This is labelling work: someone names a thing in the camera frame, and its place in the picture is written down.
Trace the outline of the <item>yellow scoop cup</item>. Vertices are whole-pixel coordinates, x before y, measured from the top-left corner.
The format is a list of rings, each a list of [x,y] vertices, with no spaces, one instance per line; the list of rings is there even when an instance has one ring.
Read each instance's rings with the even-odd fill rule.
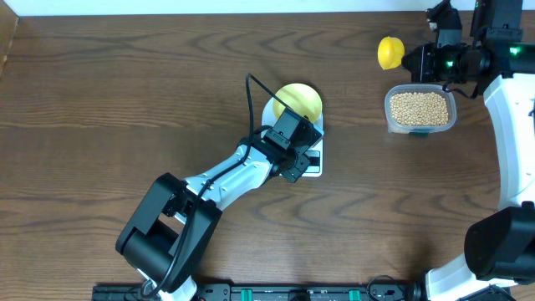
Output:
[[[384,37],[379,44],[377,57],[383,70],[395,69],[401,66],[405,55],[405,46],[399,38]]]

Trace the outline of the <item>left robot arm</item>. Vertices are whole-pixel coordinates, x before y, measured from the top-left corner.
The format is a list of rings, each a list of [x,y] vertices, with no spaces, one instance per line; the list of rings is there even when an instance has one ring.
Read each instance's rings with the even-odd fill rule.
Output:
[[[139,300],[190,300],[196,271],[223,211],[271,178],[294,183],[324,132],[308,121],[278,120],[242,138],[226,160],[197,176],[159,176],[115,243],[145,277]]]

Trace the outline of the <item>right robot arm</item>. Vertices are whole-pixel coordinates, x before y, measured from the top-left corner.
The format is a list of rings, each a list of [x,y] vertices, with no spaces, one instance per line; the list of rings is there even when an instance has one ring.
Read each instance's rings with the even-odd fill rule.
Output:
[[[501,191],[498,211],[467,230],[462,255],[431,269],[427,300],[460,300],[534,281],[534,47],[487,40],[437,47],[401,60],[414,83],[475,82],[491,117]]]

